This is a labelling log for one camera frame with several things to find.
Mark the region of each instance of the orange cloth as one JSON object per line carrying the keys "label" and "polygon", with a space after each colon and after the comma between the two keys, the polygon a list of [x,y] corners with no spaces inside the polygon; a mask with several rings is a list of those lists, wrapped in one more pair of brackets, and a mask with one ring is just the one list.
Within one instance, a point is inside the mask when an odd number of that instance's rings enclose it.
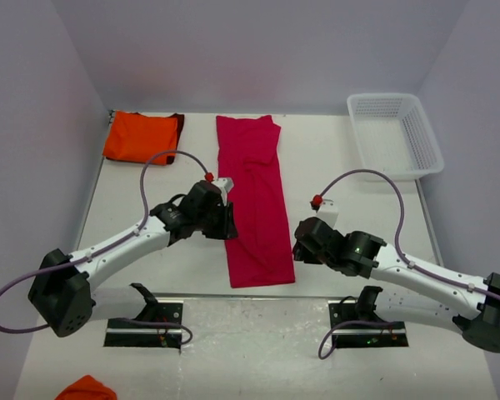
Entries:
{"label": "orange cloth", "polygon": [[[146,117],[117,111],[106,140],[103,155],[112,160],[145,163],[152,155],[178,148],[184,116]],[[157,158],[153,164],[167,165],[175,155]]]}
{"label": "orange cloth", "polygon": [[117,394],[86,375],[59,393],[56,400],[117,400]]}

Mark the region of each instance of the magenta towel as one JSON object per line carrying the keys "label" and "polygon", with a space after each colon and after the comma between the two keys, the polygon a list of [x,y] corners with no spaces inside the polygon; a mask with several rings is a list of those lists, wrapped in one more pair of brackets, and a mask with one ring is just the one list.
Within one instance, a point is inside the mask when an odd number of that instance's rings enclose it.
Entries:
{"label": "magenta towel", "polygon": [[218,176],[233,179],[228,194],[239,237],[227,240],[232,288],[294,283],[293,255],[276,148],[280,127],[258,119],[217,116]]}

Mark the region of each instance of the plastic laundry basket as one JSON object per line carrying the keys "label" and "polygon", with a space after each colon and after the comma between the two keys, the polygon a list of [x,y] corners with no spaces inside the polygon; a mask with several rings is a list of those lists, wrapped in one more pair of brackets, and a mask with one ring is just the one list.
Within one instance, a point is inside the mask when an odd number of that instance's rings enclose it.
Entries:
{"label": "plastic laundry basket", "polygon": [[354,94],[347,104],[364,168],[395,180],[417,179],[443,170],[441,150],[418,97]]}

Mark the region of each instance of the white wall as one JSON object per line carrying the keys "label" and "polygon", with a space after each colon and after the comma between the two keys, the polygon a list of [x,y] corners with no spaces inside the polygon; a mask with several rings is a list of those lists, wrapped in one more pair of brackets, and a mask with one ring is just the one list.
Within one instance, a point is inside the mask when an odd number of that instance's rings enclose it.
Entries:
{"label": "white wall", "polygon": [[346,113],[416,93],[468,0],[53,0],[108,108]]}
{"label": "white wall", "polygon": [[[500,0],[472,0],[420,98],[445,169],[422,187],[449,268],[500,273]],[[500,396],[500,355],[487,360]]]}
{"label": "white wall", "polygon": [[[0,0],[0,286],[71,250],[107,122],[53,5]],[[35,323],[27,292],[3,299],[0,322]],[[0,333],[0,399],[13,398],[30,337]]]}

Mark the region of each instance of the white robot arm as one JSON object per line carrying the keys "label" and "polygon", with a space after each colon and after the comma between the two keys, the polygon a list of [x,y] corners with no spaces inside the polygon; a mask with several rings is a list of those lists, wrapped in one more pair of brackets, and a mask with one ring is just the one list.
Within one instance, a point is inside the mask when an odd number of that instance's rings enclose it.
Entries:
{"label": "white robot arm", "polygon": [[365,287],[357,300],[356,319],[446,328],[473,346],[500,353],[500,301],[496,299],[500,275],[474,277],[400,255],[390,243],[365,232],[343,236],[333,229],[338,217],[333,201],[323,200],[315,208],[317,215],[301,221],[295,232],[296,261],[326,264],[346,276],[372,278],[411,291]]}
{"label": "white robot arm", "polygon": [[[74,262],[74,267],[36,276],[28,299],[61,338],[95,319],[140,319],[155,307],[155,297],[141,284],[123,288],[99,286],[129,264],[163,250],[199,231],[206,238],[237,237],[230,178],[196,183],[187,195],[158,204],[145,221],[92,247],[64,254],[57,249],[42,260],[40,269]],[[175,198],[182,198],[178,205]]]}

